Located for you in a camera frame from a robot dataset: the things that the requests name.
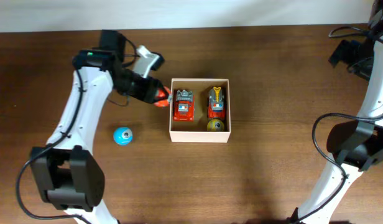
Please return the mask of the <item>red toy truck yellow ladder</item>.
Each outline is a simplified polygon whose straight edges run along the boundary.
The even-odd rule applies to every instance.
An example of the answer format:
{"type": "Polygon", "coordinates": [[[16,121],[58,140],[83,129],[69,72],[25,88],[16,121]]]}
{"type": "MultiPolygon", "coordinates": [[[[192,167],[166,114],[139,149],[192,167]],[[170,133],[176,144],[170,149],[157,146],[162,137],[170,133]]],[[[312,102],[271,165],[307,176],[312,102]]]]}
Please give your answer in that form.
{"type": "Polygon", "coordinates": [[[225,95],[220,86],[214,86],[208,93],[208,118],[226,119],[225,95]]]}

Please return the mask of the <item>red toy fire truck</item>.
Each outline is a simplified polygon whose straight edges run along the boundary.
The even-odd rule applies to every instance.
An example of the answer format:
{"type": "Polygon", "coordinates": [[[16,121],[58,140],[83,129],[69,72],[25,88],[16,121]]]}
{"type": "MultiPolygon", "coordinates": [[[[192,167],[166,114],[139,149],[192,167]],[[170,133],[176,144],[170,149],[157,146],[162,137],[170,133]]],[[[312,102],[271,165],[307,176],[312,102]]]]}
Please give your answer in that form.
{"type": "Polygon", "coordinates": [[[195,96],[191,90],[179,89],[173,103],[174,121],[194,121],[195,96]]]}

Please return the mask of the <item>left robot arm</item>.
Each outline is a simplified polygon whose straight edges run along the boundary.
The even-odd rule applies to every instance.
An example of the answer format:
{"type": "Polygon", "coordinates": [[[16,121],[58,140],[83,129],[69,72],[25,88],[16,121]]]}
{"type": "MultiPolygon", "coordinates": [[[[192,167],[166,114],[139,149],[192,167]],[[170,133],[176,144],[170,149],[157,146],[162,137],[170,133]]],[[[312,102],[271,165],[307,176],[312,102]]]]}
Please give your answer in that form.
{"type": "Polygon", "coordinates": [[[32,170],[43,202],[78,223],[118,223],[103,200],[105,176],[93,157],[99,117],[113,90],[164,107],[171,93],[149,76],[164,58],[143,45],[125,62],[129,39],[116,30],[102,30],[99,45],[73,58],[73,86],[62,117],[44,147],[33,147],[26,166],[32,170]]]}

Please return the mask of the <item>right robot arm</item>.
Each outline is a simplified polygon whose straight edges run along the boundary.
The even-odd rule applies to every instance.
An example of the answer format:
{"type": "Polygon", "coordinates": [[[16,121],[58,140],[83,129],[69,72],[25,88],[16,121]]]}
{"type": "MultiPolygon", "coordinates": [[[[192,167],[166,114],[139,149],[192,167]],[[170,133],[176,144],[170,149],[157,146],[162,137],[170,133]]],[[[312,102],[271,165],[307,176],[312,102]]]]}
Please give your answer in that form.
{"type": "Polygon", "coordinates": [[[325,168],[310,197],[287,218],[288,223],[329,223],[353,182],[383,161],[383,0],[374,1],[367,29],[352,27],[352,35],[364,37],[364,42],[348,41],[339,30],[328,34],[342,40],[329,62],[333,67],[343,62],[348,72],[368,81],[367,92],[356,116],[327,113],[314,122],[311,135],[317,146],[315,130],[321,120],[347,120],[332,128],[326,151],[317,150],[326,159],[325,168]]]}

